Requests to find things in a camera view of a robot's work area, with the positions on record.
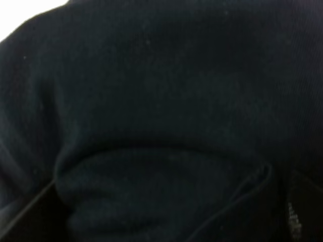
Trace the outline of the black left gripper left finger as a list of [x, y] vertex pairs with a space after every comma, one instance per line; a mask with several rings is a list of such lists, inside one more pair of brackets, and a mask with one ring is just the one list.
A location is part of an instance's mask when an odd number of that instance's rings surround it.
[[49, 183], [36, 196], [1, 209], [1, 241], [69, 241], [69, 213], [55, 185]]

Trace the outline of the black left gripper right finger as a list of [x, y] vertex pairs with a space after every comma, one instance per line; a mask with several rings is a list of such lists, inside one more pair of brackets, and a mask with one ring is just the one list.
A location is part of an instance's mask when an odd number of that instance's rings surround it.
[[292, 241], [322, 241], [322, 186], [292, 172], [286, 208]]

